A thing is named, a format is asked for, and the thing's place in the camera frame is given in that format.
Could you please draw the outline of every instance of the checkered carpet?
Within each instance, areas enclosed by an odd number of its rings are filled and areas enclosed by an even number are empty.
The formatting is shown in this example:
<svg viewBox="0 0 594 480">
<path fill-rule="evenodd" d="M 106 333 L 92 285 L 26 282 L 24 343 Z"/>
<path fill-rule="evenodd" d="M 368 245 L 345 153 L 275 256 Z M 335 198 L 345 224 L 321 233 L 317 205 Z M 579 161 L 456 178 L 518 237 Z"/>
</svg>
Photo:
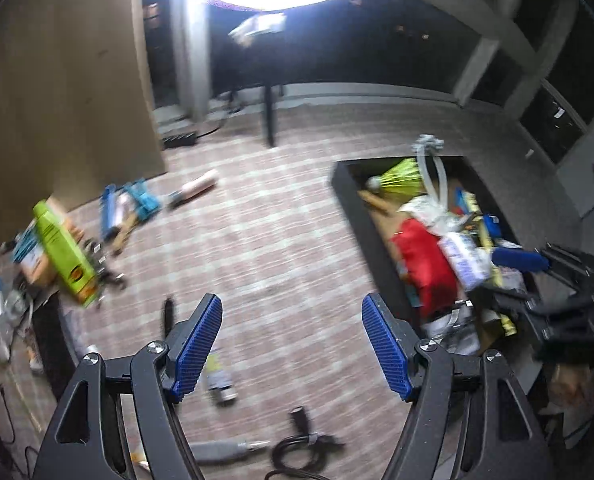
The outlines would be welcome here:
<svg viewBox="0 0 594 480">
<path fill-rule="evenodd" d="M 164 196 L 215 168 L 219 185 L 174 212 L 162 211 L 138 228 L 111 267 L 130 280 L 109 289 L 103 308 L 77 310 L 86 344 L 104 358 L 138 351 L 161 334 L 161 305 L 172 295 L 177 319 L 189 316 L 206 292 L 223 302 L 216 340 L 239 399 L 216 408 L 200 381 L 179 411 L 189 441 L 243 436 L 276 442 L 292 434 L 288 412 L 304 405 L 315 430 L 346 442 L 324 474 L 332 479 L 377 479 L 394 450 L 408 405 L 383 378 L 360 319 L 373 282 L 333 195 L 336 160 L 410 153 L 422 133 L 445 140 L 445 152 L 467 155 L 504 210 L 520 241 L 574 239 L 574 212 L 544 189 L 548 168 L 517 127 L 453 105 L 300 107 L 279 112 L 278 147 L 264 146 L 258 115 L 232 118 L 192 148 L 165 152 L 169 172 L 149 181 Z M 99 229 L 98 204 L 72 213 L 89 234 Z M 13 269 L 0 258 L 0 274 Z M 13 367 L 24 394 L 47 425 L 54 399 L 27 372 L 17 345 Z M 18 428 L 18 450 L 37 446 L 27 417 L 8 395 Z M 132 399 L 123 406 L 131 445 L 138 442 Z M 0 432 L 8 435 L 0 402 Z M 22 454 L 16 454 L 23 462 Z M 224 468 L 204 468 L 216 479 L 261 479 L 268 456 Z"/>
</svg>

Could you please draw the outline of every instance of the black cable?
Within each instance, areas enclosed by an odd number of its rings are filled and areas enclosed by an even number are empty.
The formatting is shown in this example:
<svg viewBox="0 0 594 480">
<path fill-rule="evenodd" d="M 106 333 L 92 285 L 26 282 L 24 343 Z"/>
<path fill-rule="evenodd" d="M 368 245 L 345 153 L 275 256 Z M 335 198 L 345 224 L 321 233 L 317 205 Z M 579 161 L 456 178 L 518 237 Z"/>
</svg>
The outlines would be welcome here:
<svg viewBox="0 0 594 480">
<path fill-rule="evenodd" d="M 270 472 L 266 473 L 266 476 L 264 476 L 264 480 L 268 480 L 270 477 L 275 476 L 275 475 L 293 476 L 295 478 L 313 478 L 314 480 L 329 480 L 325 476 L 318 475 L 317 473 L 309 473 L 302 469 L 293 469 L 293 468 L 275 469 L 273 471 L 270 471 Z"/>
<path fill-rule="evenodd" d="M 39 456 L 39 451 L 37 451 L 35 448 L 33 448 L 32 446 L 26 446 L 24 448 L 24 456 L 26 457 L 26 471 L 28 472 L 28 478 L 30 478 L 30 460 L 28 460 L 28 451 L 32 451 L 35 455 L 35 465 L 37 464 L 36 460 Z"/>
<path fill-rule="evenodd" d="M 3 439 L 1 440 L 1 442 L 3 442 L 4 444 L 7 444 L 9 446 L 10 444 L 14 444 L 14 441 L 16 440 L 16 434 L 14 433 L 13 419 L 10 416 L 10 410 L 8 409 L 8 402 L 6 402 L 6 391 L 4 390 L 3 384 L 0 384 L 0 394 L 1 394 L 1 400 L 4 401 L 4 407 L 6 409 L 6 413 L 8 414 L 8 422 L 10 423 L 10 429 L 13 431 L 13 439 L 10 442 L 7 442 Z"/>
<path fill-rule="evenodd" d="M 221 121 L 219 121 L 219 124 L 217 124 L 216 128 L 211 129 L 209 132 L 206 132 L 205 134 L 201 134 L 201 135 L 197 135 L 197 139 L 201 139 L 202 137 L 205 137 L 207 135 L 213 134 L 216 131 L 218 131 L 224 124 L 226 124 L 226 121 L 228 119 L 231 118 L 232 115 L 236 114 L 237 112 L 240 112 L 243 108 L 241 102 L 239 103 L 239 106 L 237 108 L 233 108 L 232 104 L 235 101 L 235 94 L 237 92 L 235 90 L 232 90 L 231 93 L 229 94 L 228 97 L 228 108 L 226 108 L 226 115 L 221 119 Z"/>
<path fill-rule="evenodd" d="M 295 478 L 328 480 L 319 473 L 326 468 L 328 453 L 342 449 L 344 444 L 332 435 L 311 433 L 311 424 L 303 406 L 292 410 L 290 415 L 298 434 L 283 439 L 273 448 L 270 458 L 275 469 L 268 473 L 264 480 L 279 474 Z M 283 458 L 295 449 L 308 449 L 311 452 L 311 458 L 305 466 L 290 467 L 283 462 Z"/>
<path fill-rule="evenodd" d="M 10 409 L 8 408 L 8 402 L 6 400 L 6 391 L 4 390 L 4 385 L 0 384 L 0 394 L 1 394 L 1 400 L 4 401 L 4 407 L 6 409 L 6 413 L 8 414 L 8 423 L 10 424 L 10 429 L 13 432 L 13 439 L 8 441 L 5 440 L 1 440 L 1 442 L 3 444 L 6 444 L 7 446 L 10 446 L 11 444 L 14 444 L 14 441 L 16 440 L 16 432 L 14 431 L 14 424 L 13 424 L 13 419 L 10 416 Z M 12 454 L 10 454 L 10 460 L 12 461 L 12 464 L 14 466 L 14 468 L 17 470 L 17 472 L 23 477 L 23 478 L 30 478 L 30 461 L 28 460 L 28 451 L 32 451 L 36 456 L 39 456 L 39 451 L 37 451 L 35 448 L 33 448 L 32 446 L 26 446 L 26 448 L 24 448 L 24 457 L 26 457 L 26 471 L 27 473 L 24 473 L 23 471 L 21 471 L 21 468 L 19 467 L 19 464 L 14 460 Z"/>
<path fill-rule="evenodd" d="M 205 134 L 201 134 L 201 135 L 197 135 L 197 139 L 201 139 L 202 137 L 205 137 L 206 135 L 210 135 L 215 133 L 217 130 L 219 130 L 224 124 L 226 124 L 226 121 L 228 120 L 228 118 L 231 116 L 231 114 L 229 113 L 228 115 L 226 115 L 224 118 L 222 118 L 221 121 L 219 121 L 219 124 L 217 124 L 216 128 L 213 128 L 212 130 L 210 130 L 209 132 L 206 132 Z"/>
</svg>

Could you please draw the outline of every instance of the paper towel roll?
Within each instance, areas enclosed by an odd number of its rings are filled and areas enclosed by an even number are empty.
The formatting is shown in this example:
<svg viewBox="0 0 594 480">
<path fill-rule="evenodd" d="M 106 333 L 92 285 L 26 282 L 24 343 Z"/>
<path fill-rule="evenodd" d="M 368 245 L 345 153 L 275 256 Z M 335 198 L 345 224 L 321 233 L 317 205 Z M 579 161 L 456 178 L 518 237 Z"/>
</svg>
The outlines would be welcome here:
<svg viewBox="0 0 594 480">
<path fill-rule="evenodd" d="M 178 205 L 183 204 L 187 200 L 190 200 L 192 197 L 198 195 L 200 192 L 205 191 L 209 187 L 217 184 L 218 180 L 219 173 L 217 170 L 210 170 L 199 178 L 187 182 L 178 191 L 175 191 L 169 195 L 170 206 L 177 207 Z"/>
</svg>

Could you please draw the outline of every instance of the green bottle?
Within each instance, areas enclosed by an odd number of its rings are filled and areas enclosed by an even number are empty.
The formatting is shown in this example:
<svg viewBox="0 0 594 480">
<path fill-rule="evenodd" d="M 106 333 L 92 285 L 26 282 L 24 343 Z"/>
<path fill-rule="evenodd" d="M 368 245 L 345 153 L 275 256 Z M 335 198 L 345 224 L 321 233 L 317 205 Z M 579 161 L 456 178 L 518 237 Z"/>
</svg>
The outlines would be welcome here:
<svg viewBox="0 0 594 480">
<path fill-rule="evenodd" d="M 45 201 L 38 202 L 32 212 L 36 220 L 37 235 L 57 273 L 77 301 L 88 306 L 97 296 L 93 267 Z"/>
</svg>

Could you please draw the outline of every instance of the white wall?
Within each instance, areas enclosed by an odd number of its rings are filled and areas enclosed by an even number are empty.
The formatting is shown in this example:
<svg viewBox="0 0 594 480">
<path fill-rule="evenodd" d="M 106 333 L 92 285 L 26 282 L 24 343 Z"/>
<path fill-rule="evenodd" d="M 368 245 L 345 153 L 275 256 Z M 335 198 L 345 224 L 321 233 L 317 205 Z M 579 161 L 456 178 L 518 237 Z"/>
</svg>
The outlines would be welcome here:
<svg viewBox="0 0 594 480">
<path fill-rule="evenodd" d="M 580 216 L 594 206 L 594 122 L 557 169 L 556 175 Z"/>
</svg>

